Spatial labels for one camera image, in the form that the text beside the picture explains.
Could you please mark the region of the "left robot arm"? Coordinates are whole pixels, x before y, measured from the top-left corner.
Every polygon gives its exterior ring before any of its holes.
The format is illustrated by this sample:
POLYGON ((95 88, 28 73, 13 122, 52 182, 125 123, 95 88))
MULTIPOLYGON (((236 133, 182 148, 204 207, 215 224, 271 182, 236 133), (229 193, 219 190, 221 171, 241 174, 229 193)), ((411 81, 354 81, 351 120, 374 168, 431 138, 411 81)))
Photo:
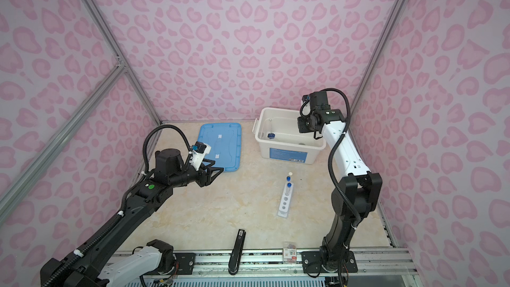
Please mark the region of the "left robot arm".
POLYGON ((120 210, 96 233, 62 260, 50 259, 40 271, 42 286, 99 286, 101 270, 123 242, 155 213, 177 187, 206 187, 224 171, 206 159, 198 168, 186 165, 177 149, 155 153, 155 169, 125 193, 120 210))

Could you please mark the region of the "blue plastic bin lid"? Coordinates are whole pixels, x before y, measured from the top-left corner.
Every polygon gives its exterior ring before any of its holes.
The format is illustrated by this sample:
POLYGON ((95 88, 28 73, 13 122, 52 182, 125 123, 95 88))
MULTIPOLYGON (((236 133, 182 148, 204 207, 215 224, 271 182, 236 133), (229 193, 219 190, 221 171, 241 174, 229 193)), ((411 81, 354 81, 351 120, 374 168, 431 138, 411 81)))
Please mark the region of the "blue plastic bin lid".
POLYGON ((225 172, 239 169, 242 127, 239 123, 215 123, 201 126, 198 141, 212 147, 206 159, 214 160, 216 167, 223 167, 225 172))

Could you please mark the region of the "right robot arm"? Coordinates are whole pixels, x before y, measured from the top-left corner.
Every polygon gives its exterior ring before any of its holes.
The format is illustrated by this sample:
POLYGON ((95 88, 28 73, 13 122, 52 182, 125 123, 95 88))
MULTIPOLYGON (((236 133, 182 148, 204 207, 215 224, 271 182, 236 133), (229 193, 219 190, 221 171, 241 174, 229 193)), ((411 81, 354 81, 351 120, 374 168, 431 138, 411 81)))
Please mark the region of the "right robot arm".
POLYGON ((311 133, 314 139, 323 138, 331 148, 328 155, 328 174, 334 189, 331 204, 335 218, 317 252, 301 254, 303 271, 312 278, 323 272, 336 273, 345 286, 347 275, 356 271, 350 251, 351 241, 361 222, 372 213, 379 201, 383 181, 362 161, 349 135, 351 109, 345 112, 331 107, 328 93, 347 96, 336 88, 325 88, 302 97, 297 119, 301 134, 311 133))

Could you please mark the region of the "white plastic storage bin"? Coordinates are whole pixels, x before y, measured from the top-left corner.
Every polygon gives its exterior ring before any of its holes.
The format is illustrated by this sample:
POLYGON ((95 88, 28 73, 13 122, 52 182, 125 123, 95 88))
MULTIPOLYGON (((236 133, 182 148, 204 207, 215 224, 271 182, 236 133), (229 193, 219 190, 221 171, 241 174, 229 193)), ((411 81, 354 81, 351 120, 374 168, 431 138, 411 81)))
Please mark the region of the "white plastic storage bin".
POLYGON ((324 139, 316 140, 313 134, 298 130, 297 110, 264 108, 252 126, 252 133, 259 144, 261 156, 285 162, 312 164, 326 147, 324 139), (273 140, 269 133, 275 133, 273 140))

